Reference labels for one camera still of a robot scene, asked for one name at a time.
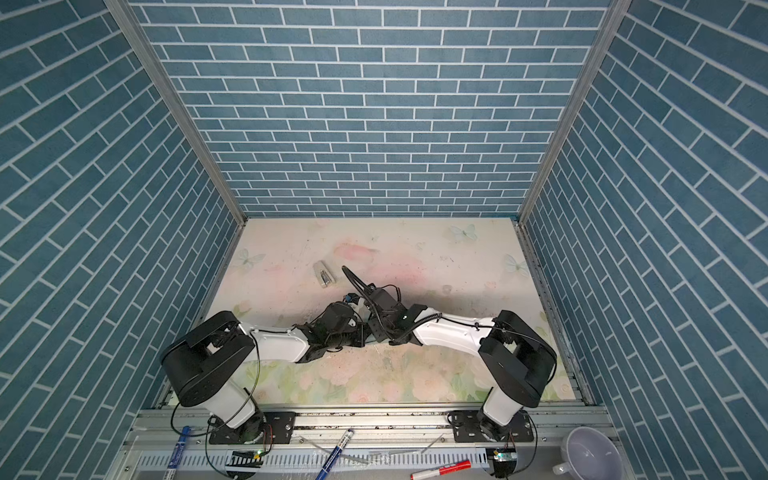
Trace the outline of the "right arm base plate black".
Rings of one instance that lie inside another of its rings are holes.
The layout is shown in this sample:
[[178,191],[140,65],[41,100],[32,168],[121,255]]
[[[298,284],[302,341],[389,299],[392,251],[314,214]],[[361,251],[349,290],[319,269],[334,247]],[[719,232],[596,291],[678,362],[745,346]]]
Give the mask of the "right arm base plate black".
[[505,425],[498,425],[481,411],[472,410],[449,412],[447,421],[456,443],[530,442],[535,437],[525,410],[518,411]]

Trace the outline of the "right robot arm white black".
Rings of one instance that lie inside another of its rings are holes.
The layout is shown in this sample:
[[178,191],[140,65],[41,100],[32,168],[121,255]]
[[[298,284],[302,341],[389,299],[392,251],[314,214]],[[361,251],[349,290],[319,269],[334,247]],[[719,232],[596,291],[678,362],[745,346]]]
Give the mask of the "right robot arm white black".
[[426,305],[402,303],[399,293],[366,286],[360,293],[370,310],[369,325],[390,345],[436,346],[480,359],[492,378],[479,419],[499,429],[524,408],[536,408],[557,370],[557,353],[519,315],[469,318]]

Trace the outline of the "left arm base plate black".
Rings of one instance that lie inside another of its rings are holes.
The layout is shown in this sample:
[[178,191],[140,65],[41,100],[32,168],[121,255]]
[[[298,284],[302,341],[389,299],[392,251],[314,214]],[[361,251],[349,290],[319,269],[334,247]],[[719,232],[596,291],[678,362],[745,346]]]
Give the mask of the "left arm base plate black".
[[212,416],[208,442],[213,445],[256,445],[270,447],[289,444],[293,435],[295,412],[259,412],[237,428],[227,426]]

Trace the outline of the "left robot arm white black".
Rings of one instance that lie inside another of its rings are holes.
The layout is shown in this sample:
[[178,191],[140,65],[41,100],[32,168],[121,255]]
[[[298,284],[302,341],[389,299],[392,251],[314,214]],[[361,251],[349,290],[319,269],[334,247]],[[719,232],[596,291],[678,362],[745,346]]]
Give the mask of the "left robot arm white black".
[[203,406],[225,427],[237,429],[259,415],[258,382],[245,388],[232,380],[242,364],[309,363],[363,348],[370,336],[358,307],[349,302],[334,302],[315,319],[286,330],[248,327],[233,312],[221,311],[166,347],[160,364],[181,406]]

